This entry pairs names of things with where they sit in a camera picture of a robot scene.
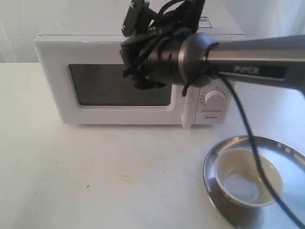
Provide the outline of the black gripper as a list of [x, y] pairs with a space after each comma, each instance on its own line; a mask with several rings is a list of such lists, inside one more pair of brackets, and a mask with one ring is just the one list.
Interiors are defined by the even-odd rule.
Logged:
[[120, 55], [123, 77], [140, 90], [170, 84], [199, 85], [200, 70], [183, 70], [183, 46], [197, 33], [203, 0], [171, 0], [158, 12], [144, 0], [133, 0], [123, 22]]

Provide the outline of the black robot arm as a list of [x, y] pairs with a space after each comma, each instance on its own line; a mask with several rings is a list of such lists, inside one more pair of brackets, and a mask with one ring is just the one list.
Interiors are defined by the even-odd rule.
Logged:
[[203, 0], [172, 0], [154, 12], [131, 1], [122, 25], [124, 77], [141, 90], [203, 87], [213, 79], [305, 90], [305, 37], [216, 42], [199, 32]]

